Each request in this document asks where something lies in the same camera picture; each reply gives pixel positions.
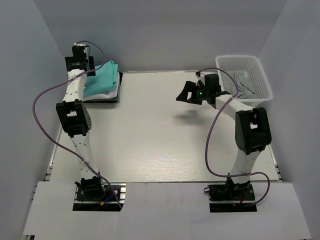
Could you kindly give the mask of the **teal t-shirt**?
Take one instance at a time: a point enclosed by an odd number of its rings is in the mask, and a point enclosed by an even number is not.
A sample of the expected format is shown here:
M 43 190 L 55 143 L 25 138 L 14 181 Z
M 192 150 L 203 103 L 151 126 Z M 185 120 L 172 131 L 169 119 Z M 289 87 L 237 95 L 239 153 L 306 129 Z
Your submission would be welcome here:
M 118 64 L 113 60 L 105 63 L 95 76 L 88 76 L 85 83 L 83 97 L 89 97 L 105 91 L 113 90 L 116 86 Z

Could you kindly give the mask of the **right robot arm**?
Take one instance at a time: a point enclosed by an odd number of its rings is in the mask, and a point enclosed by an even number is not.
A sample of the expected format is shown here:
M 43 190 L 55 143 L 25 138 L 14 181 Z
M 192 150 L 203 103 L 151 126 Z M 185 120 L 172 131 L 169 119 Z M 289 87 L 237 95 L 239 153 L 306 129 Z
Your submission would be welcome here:
M 225 175 L 225 192 L 229 198 L 238 199 L 250 185 L 258 156 L 272 141 L 267 111 L 263 107 L 248 106 L 223 91 L 215 74 L 206 74 L 197 82 L 186 81 L 176 100 L 194 105 L 206 101 L 219 114 L 225 113 L 234 120 L 238 151 L 230 173 Z

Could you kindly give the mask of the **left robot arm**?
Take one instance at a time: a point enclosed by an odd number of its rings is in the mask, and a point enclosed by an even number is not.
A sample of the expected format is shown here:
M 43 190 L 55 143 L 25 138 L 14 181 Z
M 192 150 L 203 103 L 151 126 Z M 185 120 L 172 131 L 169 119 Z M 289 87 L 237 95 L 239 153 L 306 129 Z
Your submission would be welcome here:
M 75 152 L 79 155 L 80 183 L 78 187 L 87 196 L 99 200 L 105 196 L 106 187 L 96 173 L 99 172 L 93 157 L 90 133 L 92 121 L 83 102 L 87 76 L 94 76 L 95 72 L 85 73 L 95 68 L 94 59 L 89 54 L 89 46 L 74 43 L 73 56 L 65 58 L 67 75 L 70 82 L 62 102 L 57 103 L 57 111 L 62 129 L 70 137 Z

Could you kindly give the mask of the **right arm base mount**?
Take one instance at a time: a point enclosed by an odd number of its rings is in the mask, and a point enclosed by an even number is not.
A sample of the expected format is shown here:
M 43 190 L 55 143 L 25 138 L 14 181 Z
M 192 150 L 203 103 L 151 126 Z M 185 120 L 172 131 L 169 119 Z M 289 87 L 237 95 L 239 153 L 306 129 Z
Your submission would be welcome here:
M 257 204 L 253 186 L 231 191 L 226 184 L 210 184 L 203 189 L 209 198 L 210 213 L 254 213 Z

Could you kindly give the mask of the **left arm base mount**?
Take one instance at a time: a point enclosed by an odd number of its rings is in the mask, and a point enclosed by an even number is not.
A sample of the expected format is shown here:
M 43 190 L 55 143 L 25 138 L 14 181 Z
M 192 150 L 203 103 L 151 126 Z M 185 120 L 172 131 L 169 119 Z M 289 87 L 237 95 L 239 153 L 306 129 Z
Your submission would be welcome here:
M 105 183 L 103 195 L 98 198 L 89 196 L 80 187 L 80 183 L 76 184 L 72 207 L 74 212 L 120 212 L 122 210 L 126 198 L 125 183 L 111 184 L 112 189 Z

